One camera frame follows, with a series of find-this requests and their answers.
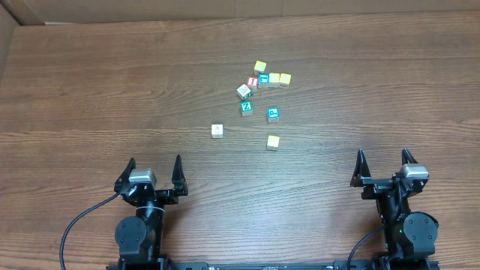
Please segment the red letter I block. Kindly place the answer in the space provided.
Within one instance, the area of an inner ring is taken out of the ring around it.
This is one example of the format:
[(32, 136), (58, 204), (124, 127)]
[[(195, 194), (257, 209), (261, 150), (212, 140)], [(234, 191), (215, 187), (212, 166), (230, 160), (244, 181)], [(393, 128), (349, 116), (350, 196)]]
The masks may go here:
[(258, 89), (258, 78), (256, 76), (249, 76), (247, 78), (246, 86), (252, 91), (256, 92)]

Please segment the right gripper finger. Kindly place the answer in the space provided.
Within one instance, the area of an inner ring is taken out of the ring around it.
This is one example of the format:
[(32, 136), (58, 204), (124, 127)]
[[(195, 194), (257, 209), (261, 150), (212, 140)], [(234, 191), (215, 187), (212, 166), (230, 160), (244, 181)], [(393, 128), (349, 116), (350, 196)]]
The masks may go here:
[(408, 148), (403, 148), (401, 152), (402, 164), (417, 164), (418, 161), (412, 156)]
[(371, 181), (371, 173), (366, 161), (365, 153), (360, 148), (357, 153), (355, 169), (352, 174), (350, 186), (354, 188), (364, 187)]

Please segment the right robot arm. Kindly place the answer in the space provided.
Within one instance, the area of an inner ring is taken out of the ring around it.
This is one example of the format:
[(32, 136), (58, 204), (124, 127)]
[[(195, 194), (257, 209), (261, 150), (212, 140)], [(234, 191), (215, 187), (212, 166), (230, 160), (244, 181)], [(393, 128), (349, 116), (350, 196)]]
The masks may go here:
[[(435, 253), (439, 222), (432, 215), (412, 211), (408, 199), (420, 194), (429, 172), (407, 148), (402, 150), (402, 166), (391, 178), (374, 179), (365, 153), (358, 150), (350, 185), (362, 188), (363, 200), (374, 200), (382, 225), (362, 238), (350, 251), (346, 269), (438, 269), (429, 256)], [(354, 261), (355, 252), (371, 237), (383, 233), (385, 252), (367, 262)]]

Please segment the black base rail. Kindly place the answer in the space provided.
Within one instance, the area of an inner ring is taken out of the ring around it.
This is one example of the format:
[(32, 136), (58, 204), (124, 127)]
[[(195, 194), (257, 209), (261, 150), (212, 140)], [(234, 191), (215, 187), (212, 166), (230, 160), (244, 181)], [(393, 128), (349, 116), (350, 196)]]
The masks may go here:
[[(207, 262), (173, 262), (171, 259), (166, 261), (160, 259), (156, 263), (146, 263), (138, 265), (127, 265), (125, 262), (117, 262), (115, 265), (107, 265), (106, 270), (124, 270), (124, 269), (172, 269), (172, 270), (344, 270), (347, 269), (346, 260), (335, 260), (334, 262), (324, 263), (290, 263), (290, 264), (208, 264)], [(423, 264), (405, 263), (403, 265), (392, 263), (389, 268), (380, 268), (374, 266), (369, 260), (353, 260), (350, 263), (352, 270), (367, 270), (367, 269), (433, 269), (440, 270), (438, 262), (429, 262)]]

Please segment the yellow block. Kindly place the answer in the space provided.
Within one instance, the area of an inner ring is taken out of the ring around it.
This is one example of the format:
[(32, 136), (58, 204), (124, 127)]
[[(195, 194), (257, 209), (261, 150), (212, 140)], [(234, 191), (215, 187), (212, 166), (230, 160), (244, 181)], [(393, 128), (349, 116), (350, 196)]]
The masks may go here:
[(277, 151), (280, 145), (280, 137), (269, 135), (266, 148), (271, 151)]
[(288, 89), (290, 87), (292, 76), (289, 73), (282, 73), (279, 79), (279, 87), (282, 89)]
[(269, 73), (268, 74), (268, 87), (269, 88), (278, 88), (280, 85), (280, 77), (279, 73)]
[(267, 63), (264, 61), (256, 61), (253, 69), (254, 75), (259, 75), (265, 72)]

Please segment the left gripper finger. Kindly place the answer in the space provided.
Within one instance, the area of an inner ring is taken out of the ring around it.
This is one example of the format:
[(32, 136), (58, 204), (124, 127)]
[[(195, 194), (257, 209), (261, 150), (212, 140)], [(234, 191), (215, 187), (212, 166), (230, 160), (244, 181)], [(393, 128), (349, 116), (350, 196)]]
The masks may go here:
[(118, 179), (115, 181), (114, 184), (114, 192), (117, 194), (120, 194), (124, 188), (126, 188), (129, 185), (129, 177), (132, 171), (136, 168), (136, 161), (132, 157), (124, 171), (121, 173), (121, 175), (118, 177)]
[(175, 165), (172, 171), (173, 190), (177, 197), (188, 195), (188, 183), (182, 167), (182, 158), (178, 154), (175, 159)]

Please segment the white patterned block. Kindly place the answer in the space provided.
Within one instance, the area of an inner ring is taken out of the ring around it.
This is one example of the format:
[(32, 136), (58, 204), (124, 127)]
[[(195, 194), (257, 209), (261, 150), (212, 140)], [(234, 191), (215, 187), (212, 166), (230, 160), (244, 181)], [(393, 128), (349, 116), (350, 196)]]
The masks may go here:
[(252, 91), (245, 84), (239, 86), (236, 92), (242, 101), (246, 101), (252, 94)]

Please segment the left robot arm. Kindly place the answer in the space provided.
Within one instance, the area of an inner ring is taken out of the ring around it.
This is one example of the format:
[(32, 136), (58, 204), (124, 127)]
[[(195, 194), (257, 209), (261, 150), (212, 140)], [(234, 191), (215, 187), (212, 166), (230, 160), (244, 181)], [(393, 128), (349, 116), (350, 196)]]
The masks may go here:
[(165, 207), (179, 203), (188, 195), (188, 184), (177, 156), (172, 171), (170, 189), (156, 188), (152, 169), (137, 169), (131, 158), (115, 181), (114, 191), (135, 208), (135, 215), (121, 220), (115, 228), (119, 247), (117, 269), (175, 269), (174, 263), (161, 253)]

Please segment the yellow block top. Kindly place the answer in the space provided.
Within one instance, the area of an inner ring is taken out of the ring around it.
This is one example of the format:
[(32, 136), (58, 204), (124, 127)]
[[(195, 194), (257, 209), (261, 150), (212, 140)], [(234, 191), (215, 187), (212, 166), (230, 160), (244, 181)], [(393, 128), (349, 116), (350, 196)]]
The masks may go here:
[(267, 63), (264, 61), (256, 61), (253, 69), (254, 75), (259, 75), (265, 72)]

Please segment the green letter Z block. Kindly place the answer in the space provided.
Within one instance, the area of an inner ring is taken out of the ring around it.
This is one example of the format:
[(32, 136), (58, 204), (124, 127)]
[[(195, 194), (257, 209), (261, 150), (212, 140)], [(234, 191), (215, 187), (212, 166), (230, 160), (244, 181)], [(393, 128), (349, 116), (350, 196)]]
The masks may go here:
[(246, 117), (246, 116), (251, 116), (254, 112), (252, 102), (250, 100), (246, 100), (244, 102), (241, 102), (241, 116)]

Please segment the white letter A block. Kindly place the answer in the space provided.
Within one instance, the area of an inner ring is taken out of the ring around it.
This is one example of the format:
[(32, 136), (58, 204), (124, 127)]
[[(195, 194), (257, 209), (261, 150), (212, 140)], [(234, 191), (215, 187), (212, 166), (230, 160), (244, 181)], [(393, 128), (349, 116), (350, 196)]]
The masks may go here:
[(224, 126), (222, 124), (213, 124), (211, 126), (211, 137), (220, 139), (224, 137)]

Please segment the blue letter P block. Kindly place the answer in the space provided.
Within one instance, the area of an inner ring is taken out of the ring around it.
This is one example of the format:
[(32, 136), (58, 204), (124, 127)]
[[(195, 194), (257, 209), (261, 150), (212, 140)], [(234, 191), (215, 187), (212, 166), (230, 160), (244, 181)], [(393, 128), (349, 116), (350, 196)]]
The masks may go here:
[(278, 108), (267, 109), (267, 121), (268, 123), (278, 122), (280, 119), (280, 110)]

